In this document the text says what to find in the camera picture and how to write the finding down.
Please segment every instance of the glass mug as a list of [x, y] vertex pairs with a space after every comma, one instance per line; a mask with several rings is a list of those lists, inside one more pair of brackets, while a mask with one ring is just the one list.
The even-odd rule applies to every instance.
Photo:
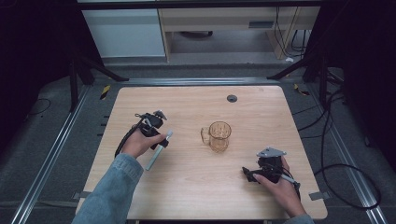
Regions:
[[231, 127], [224, 121], [216, 121], [210, 127], [201, 129], [202, 141], [215, 152], [222, 152], [227, 149], [230, 135]]

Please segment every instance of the light wood tabletop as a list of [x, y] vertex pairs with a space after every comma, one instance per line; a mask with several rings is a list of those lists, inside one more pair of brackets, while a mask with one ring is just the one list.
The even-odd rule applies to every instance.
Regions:
[[[235, 103], [227, 101], [230, 94], [237, 97]], [[317, 219], [327, 216], [323, 200], [309, 197], [318, 185], [278, 86], [122, 88], [84, 191], [93, 191], [105, 174], [120, 140], [139, 121], [134, 114], [158, 109], [168, 118], [159, 132], [172, 130], [173, 135], [152, 168], [143, 173], [129, 219], [287, 218], [273, 196], [260, 184], [248, 182], [242, 172], [243, 166], [259, 169], [256, 154], [266, 147], [287, 152], [307, 213]], [[232, 128], [229, 146], [221, 153], [201, 138], [201, 129], [214, 121], [225, 121]], [[138, 158], [143, 167], [154, 152], [149, 149]]]

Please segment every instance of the black horizontal bar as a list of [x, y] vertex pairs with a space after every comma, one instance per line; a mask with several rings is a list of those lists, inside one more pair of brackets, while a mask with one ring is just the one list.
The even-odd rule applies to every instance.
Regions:
[[141, 2], [98, 2], [61, 4], [80, 10], [150, 9], [150, 8], [200, 8], [200, 7], [320, 7], [346, 0], [180, 0]]

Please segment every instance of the denim sleeve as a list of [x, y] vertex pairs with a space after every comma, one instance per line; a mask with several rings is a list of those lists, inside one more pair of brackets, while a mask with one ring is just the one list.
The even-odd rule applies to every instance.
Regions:
[[119, 154], [82, 204], [73, 223], [125, 223], [142, 174], [143, 168], [135, 158]]
[[314, 220], [312, 220], [311, 216], [305, 214], [305, 215], [293, 217], [287, 220], [284, 224], [315, 224], [315, 223]]

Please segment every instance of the white wall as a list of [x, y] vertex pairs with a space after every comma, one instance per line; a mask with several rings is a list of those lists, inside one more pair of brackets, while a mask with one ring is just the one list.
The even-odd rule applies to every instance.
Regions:
[[[137, 0], [78, 1], [82, 3]], [[102, 58], [165, 56], [156, 9], [85, 10], [83, 14]]]

